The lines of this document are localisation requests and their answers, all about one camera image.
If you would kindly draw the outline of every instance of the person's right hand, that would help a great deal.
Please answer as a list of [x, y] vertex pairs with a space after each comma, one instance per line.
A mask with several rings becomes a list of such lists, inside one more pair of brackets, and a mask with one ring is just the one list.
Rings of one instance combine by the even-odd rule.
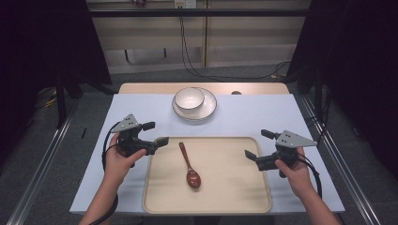
[[[305, 160], [304, 149], [298, 147], [299, 158]], [[275, 165], [281, 170], [287, 177], [290, 187], [299, 198], [303, 198], [308, 193], [314, 193], [315, 189], [310, 180], [310, 174], [308, 172], [307, 165], [297, 161], [291, 168], [289, 168], [283, 161], [277, 159]]]

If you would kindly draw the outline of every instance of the black curtain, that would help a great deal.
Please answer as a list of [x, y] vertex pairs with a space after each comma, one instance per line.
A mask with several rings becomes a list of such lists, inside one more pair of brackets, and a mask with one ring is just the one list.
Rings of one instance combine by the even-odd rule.
[[85, 0], [0, 3], [0, 163], [22, 135], [39, 90], [81, 81], [111, 83]]

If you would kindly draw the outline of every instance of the white plate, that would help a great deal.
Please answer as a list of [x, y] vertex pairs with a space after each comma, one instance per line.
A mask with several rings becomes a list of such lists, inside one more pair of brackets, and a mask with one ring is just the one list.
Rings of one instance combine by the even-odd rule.
[[217, 99], [214, 97], [214, 95], [211, 92], [201, 87], [195, 87], [195, 88], [201, 90], [205, 96], [202, 108], [197, 113], [187, 114], [182, 112], [176, 105], [176, 98], [175, 97], [173, 98], [173, 104], [172, 104], [173, 110], [176, 112], [177, 115], [181, 116], [184, 119], [188, 120], [205, 119], [208, 116], [212, 115], [217, 108]]

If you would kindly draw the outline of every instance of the black cable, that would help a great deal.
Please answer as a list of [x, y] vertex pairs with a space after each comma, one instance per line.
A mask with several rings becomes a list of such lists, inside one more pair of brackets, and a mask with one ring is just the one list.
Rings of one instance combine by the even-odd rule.
[[305, 158], [305, 160], [308, 161], [311, 164], [311, 166], [314, 166], [313, 163], [307, 157], [305, 157], [304, 155], [302, 155], [300, 153], [298, 153], [298, 155], [302, 156], [303, 158]]
[[[180, 30], [181, 30], [181, 56], [182, 56], [182, 61], [183, 61], [183, 64], [184, 64], [185, 69], [186, 69], [191, 75], [193, 75], [193, 76], [201, 77], [201, 78], [208, 78], [208, 79], [211, 79], [211, 80], [213, 80], [213, 81], [221, 82], [221, 83], [223, 83], [223, 81], [218, 80], [218, 78], [225, 78], [225, 79], [240, 79], [240, 80], [258, 80], [258, 79], [267, 78], [267, 77], [269, 77], [269, 76], [274, 75], [275, 73], [278, 73], [278, 71], [281, 70], [281, 69], [284, 67], [284, 65], [286, 65], [286, 64], [288, 64], [288, 63], [291, 62], [291, 61], [281, 62], [281, 63], [279, 63], [278, 65], [276, 65], [276, 69], [275, 69], [272, 73], [269, 73], [269, 74], [267, 74], [267, 75], [260, 76], [260, 77], [204, 76], [204, 75], [200, 74], [200, 73], [193, 67], [193, 65], [192, 65], [192, 63], [191, 63], [191, 59], [190, 59], [190, 56], [189, 56], [188, 50], [187, 50], [187, 41], [186, 41], [186, 39], [185, 39], [184, 19], [183, 19], [182, 17], [179, 17], [179, 22], [180, 22], [180, 27], [181, 27]], [[194, 73], [191, 72], [191, 71], [187, 68], [187, 65], [186, 65], [186, 63], [185, 63], [185, 57], [184, 57], [184, 49], [185, 49], [185, 54], [187, 55], [187, 58], [188, 58], [188, 62], [189, 62], [189, 64], [190, 64], [190, 66], [191, 66], [191, 69], [194, 71]]]
[[[115, 146], [118, 145], [118, 143], [116, 143], [116, 144], [113, 144], [113, 145], [109, 146], [108, 148], [106, 148], [106, 145], [107, 145], [107, 143], [108, 143], [109, 136], [111, 135], [111, 130], [112, 130], [113, 128], [115, 128], [118, 124], [119, 124], [119, 122], [117, 122], [116, 124], [114, 124], [114, 125], [109, 129], [108, 133], [106, 134], [105, 141], [104, 141], [104, 143], [103, 143], [102, 156], [101, 156], [101, 157], [102, 157], [102, 169], [103, 169], [104, 171], [105, 171], [105, 166], [106, 166], [106, 153], [108, 152], [109, 149], [111, 149], [112, 147], [115, 147]], [[100, 217], [99, 219], [97, 219], [97, 220], [95, 220], [94, 222], [90, 223], [90, 225], [98, 225], [98, 224], [101, 224], [103, 221], [105, 221], [107, 218], [109, 218], [109, 217], [115, 212], [118, 203], [119, 203], [119, 198], [118, 198], [117, 193], [116, 193], [116, 196], [115, 196], [115, 199], [114, 199], [114, 203], [112, 204], [112, 206], [111, 206], [111, 208], [109, 209], [109, 211], [108, 211], [105, 215], [103, 215], [102, 217]]]
[[340, 221], [342, 222], [343, 225], [345, 225], [344, 219], [340, 213], [337, 213], [337, 217], [339, 217]]
[[321, 179], [319, 178], [319, 172], [312, 165], [313, 163], [309, 163], [306, 160], [303, 160], [301, 158], [297, 158], [297, 160], [302, 162], [302, 163], [304, 163], [305, 165], [307, 165], [311, 169], [311, 171], [313, 172], [313, 175], [314, 175], [314, 178], [315, 178], [315, 182], [316, 182], [316, 190], [318, 192], [319, 197], [322, 199], [322, 184], [321, 184]]
[[[185, 26], [184, 26], [184, 19], [182, 17], [179, 17], [179, 23], [180, 23], [180, 29], [181, 29], [181, 56], [182, 56], [182, 62], [184, 64], [185, 69], [193, 76], [196, 77], [202, 77], [202, 78], [208, 78], [210, 80], [216, 81], [216, 82], [221, 82], [218, 79], [212, 78], [212, 77], [208, 77], [208, 76], [203, 76], [202, 74], [200, 74], [192, 65], [191, 63], [191, 59], [190, 59], [190, 55], [188, 54], [188, 48], [187, 48], [187, 41], [185, 39]], [[187, 68], [187, 64], [185, 63], [185, 57], [184, 57], [184, 49], [185, 49], [185, 54], [187, 55], [188, 58], [188, 62], [191, 66], [191, 69], [195, 72], [191, 72], [188, 68]]]
[[324, 123], [322, 124], [322, 130], [321, 133], [319, 134], [318, 137], [318, 141], [316, 143], [316, 146], [319, 145], [321, 138], [323, 137], [323, 135], [325, 134], [326, 131], [326, 127], [328, 125], [328, 120], [329, 120], [329, 108], [330, 108], [330, 101], [331, 101], [331, 93], [330, 90], [328, 91], [328, 96], [327, 96], [327, 100], [326, 100], [326, 104], [322, 110], [322, 117], [325, 115], [325, 119], [324, 119]]

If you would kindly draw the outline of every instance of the person's left hand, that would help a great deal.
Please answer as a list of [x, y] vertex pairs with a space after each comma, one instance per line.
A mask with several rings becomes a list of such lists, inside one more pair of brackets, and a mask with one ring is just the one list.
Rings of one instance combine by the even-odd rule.
[[[114, 137], [112, 137], [109, 146], [117, 144], [117, 138], [119, 133], [117, 132]], [[116, 151], [118, 146], [111, 147], [106, 153], [106, 166], [104, 180], [109, 180], [113, 184], [118, 184], [119, 186], [123, 183], [124, 177], [129, 172], [130, 166], [143, 157], [146, 153], [145, 149], [141, 149], [138, 152], [132, 154], [130, 157], [123, 157], [119, 155]]]

